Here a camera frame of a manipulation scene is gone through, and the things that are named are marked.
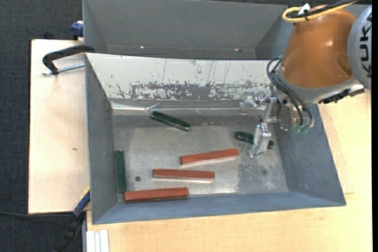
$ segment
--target red block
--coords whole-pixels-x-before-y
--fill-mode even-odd
[[[163,199],[185,198],[189,195],[187,187],[163,188],[152,190],[126,191],[125,202],[160,201]]]
[[[214,179],[214,172],[212,171],[154,169],[152,174],[154,178],[159,179],[198,179],[204,181],[211,181]]]
[[[224,149],[224,150],[217,150],[212,152],[205,152],[205,153],[197,153],[195,155],[185,155],[180,157],[180,164],[192,164],[192,163],[199,163],[199,162],[207,162],[212,160],[218,159],[227,159],[231,157],[235,157],[239,154],[237,148],[231,149]]]

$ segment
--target black cable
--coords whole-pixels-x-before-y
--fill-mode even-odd
[[[278,62],[276,63],[276,65],[274,66],[273,69],[270,68],[271,64],[278,60]],[[266,67],[266,73],[270,79],[270,81],[273,83],[274,86],[277,87],[277,89],[279,89],[280,91],[282,91],[283,93],[285,93],[286,95],[289,96],[291,102],[293,103],[295,109],[297,110],[298,112],[298,116],[299,116],[299,125],[303,125],[303,115],[302,115],[302,111],[303,112],[306,112],[306,114],[308,115],[308,118],[309,118],[309,122],[308,122],[308,126],[311,125],[312,121],[314,120],[314,117],[312,116],[311,114],[311,111],[309,110],[309,108],[304,104],[304,102],[298,98],[288,87],[286,87],[279,79],[277,78],[274,78],[272,76],[272,73],[275,73],[278,65],[280,65],[281,63],[281,59],[280,58],[275,58],[273,60],[270,60],[270,62],[268,62],[268,65]],[[300,110],[299,106],[298,106],[298,103],[302,106],[302,111]]]
[[[326,6],[315,9],[313,11],[307,11],[306,13],[298,14],[298,11],[290,12],[290,13],[287,14],[287,17],[290,18],[290,19],[308,17],[308,16],[311,16],[311,15],[319,14],[319,13],[324,12],[324,11],[328,11],[329,9],[336,8],[340,5],[351,4],[353,2],[358,2],[358,1],[362,1],[362,0],[336,0],[334,2],[327,4]]]
[[[19,218],[21,220],[27,220],[27,221],[31,221],[31,222],[34,222],[34,223],[40,223],[40,224],[66,225],[66,224],[62,224],[60,222],[47,221],[47,220],[44,220],[44,218],[48,218],[48,217],[65,217],[65,216],[68,216],[70,214],[69,213],[53,213],[53,214],[33,214],[33,215],[27,215],[27,214],[19,214],[19,213],[0,211],[0,215],[6,216],[6,217],[15,217],[15,218]]]
[[[56,244],[53,252],[63,252],[66,249],[70,241],[80,231],[80,227],[82,226],[85,218],[86,218],[86,212],[83,211],[79,214],[78,217],[73,217],[71,219],[70,224],[66,229],[66,232],[63,234],[63,236],[60,238],[60,240]]]
[[[293,103],[296,111],[298,112],[299,124],[302,126],[303,125],[303,115],[302,115],[301,109],[298,106],[298,103],[296,102],[296,100],[293,97],[293,95],[291,94],[291,92],[289,92],[288,89],[280,81],[278,81],[278,79],[275,79],[271,74],[272,73],[271,70],[270,70],[271,64],[272,64],[272,62],[274,62],[276,60],[278,60],[278,63],[275,65],[275,67],[273,69],[273,73],[274,73],[277,66],[281,63],[281,59],[278,58],[278,57],[275,58],[275,59],[272,59],[272,60],[270,60],[270,62],[268,62],[268,65],[266,66],[266,73],[267,73],[270,81],[273,83],[273,85],[275,87],[277,87],[277,89],[279,89],[280,91],[282,91],[283,93],[285,93],[289,96],[289,98],[290,98],[291,102]]]

